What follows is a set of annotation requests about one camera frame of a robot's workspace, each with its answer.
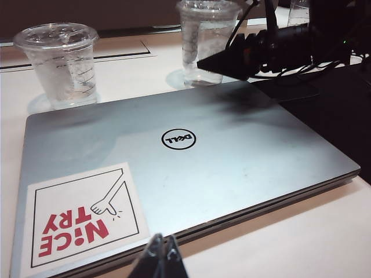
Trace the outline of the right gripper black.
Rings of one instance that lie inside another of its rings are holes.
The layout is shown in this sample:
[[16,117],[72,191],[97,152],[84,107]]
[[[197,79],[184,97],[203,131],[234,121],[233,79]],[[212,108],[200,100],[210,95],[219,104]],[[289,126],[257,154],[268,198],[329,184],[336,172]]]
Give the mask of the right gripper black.
[[197,62],[199,69],[241,81],[256,73],[293,70],[311,63],[311,38],[306,24],[258,34],[238,34],[236,48],[229,48]]

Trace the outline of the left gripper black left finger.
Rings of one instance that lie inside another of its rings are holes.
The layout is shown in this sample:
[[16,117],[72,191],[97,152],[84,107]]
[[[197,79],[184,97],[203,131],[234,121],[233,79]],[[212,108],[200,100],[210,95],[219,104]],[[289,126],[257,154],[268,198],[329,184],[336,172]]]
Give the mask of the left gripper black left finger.
[[160,233],[151,238],[134,263],[132,277],[166,277],[165,242]]

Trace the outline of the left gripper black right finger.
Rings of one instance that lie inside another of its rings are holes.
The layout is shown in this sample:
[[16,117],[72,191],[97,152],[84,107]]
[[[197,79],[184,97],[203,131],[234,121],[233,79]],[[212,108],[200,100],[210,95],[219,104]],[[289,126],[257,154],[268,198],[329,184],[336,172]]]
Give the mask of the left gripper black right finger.
[[159,235],[156,244],[157,263],[153,277],[188,278],[175,236],[171,235],[165,242]]

